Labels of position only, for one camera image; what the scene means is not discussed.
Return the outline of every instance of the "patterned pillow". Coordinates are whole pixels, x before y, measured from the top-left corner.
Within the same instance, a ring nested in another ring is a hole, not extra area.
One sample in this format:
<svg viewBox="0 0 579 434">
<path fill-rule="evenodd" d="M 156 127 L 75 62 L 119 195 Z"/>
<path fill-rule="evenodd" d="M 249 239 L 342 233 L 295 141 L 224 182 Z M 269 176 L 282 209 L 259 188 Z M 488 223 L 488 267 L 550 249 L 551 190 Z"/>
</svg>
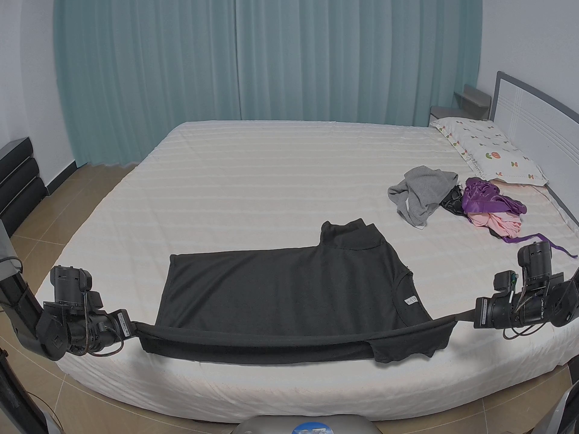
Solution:
<svg viewBox="0 0 579 434">
<path fill-rule="evenodd" d="M 490 120 L 443 118 L 433 120 L 430 126 L 437 128 L 484 180 L 536 186 L 547 183 L 539 166 L 514 147 Z"/>
</svg>

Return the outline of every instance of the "white headboard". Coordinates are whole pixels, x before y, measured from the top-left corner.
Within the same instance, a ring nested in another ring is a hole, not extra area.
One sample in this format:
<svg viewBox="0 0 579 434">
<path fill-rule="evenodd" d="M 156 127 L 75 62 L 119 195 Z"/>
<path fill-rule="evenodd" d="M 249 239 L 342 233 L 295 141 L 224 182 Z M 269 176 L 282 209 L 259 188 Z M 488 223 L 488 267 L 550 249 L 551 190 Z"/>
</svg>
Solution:
<svg viewBox="0 0 579 434">
<path fill-rule="evenodd" d="M 579 114 L 499 71 L 490 119 L 539 165 L 549 179 L 549 192 L 577 222 Z"/>
</svg>

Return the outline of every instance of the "white wall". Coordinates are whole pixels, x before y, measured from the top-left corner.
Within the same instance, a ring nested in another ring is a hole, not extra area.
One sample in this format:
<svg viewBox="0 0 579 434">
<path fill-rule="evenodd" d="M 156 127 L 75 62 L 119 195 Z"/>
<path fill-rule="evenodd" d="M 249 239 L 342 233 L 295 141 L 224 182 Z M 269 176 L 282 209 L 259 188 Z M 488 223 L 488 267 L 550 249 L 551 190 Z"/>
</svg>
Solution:
<svg viewBox="0 0 579 434">
<path fill-rule="evenodd" d="M 504 71 L 579 112 L 579 0 L 482 0 L 478 88 Z"/>
<path fill-rule="evenodd" d="M 30 137 L 49 184 L 74 158 L 56 86 L 54 0 L 0 0 L 0 146 Z"/>
</svg>

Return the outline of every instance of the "fitted sheet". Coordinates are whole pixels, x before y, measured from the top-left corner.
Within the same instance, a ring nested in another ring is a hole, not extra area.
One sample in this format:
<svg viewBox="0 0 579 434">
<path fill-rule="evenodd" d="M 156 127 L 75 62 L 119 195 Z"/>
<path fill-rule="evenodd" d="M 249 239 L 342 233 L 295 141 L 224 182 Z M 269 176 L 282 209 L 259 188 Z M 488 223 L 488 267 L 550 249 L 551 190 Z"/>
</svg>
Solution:
<svg viewBox="0 0 579 434">
<path fill-rule="evenodd" d="M 473 173 L 433 128 L 287 121 L 185 123 L 128 174 L 62 251 L 59 264 L 92 273 L 105 309 L 154 323 L 169 256 L 315 245 L 321 224 L 374 223 L 414 273 L 439 318 L 493 293 L 498 271 L 519 271 L 517 250 L 442 208 L 411 227 L 387 188 L 417 165 Z M 498 184 L 525 203 L 521 235 L 538 231 L 571 252 L 577 227 L 543 188 Z M 553 253 L 553 271 L 577 261 Z M 37 298 L 53 300 L 47 277 Z M 355 413 L 372 420 L 449 409 L 549 372 L 579 354 L 579 320 L 505 341 L 459 322 L 432 358 L 279 366 L 191 362 L 148 354 L 137 339 L 109 358 L 67 354 L 59 367 L 113 399 L 172 416 L 239 422 L 258 414 Z"/>
</svg>

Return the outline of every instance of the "blue round sticker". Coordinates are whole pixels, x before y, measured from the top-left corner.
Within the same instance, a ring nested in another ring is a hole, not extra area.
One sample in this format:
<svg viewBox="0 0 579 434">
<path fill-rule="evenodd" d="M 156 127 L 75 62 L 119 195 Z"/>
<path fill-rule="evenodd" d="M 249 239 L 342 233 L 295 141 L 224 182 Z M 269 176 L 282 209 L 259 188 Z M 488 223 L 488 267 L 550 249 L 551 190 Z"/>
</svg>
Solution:
<svg viewBox="0 0 579 434">
<path fill-rule="evenodd" d="M 334 434 L 330 427 L 323 423 L 309 422 L 300 424 L 292 434 Z"/>
</svg>

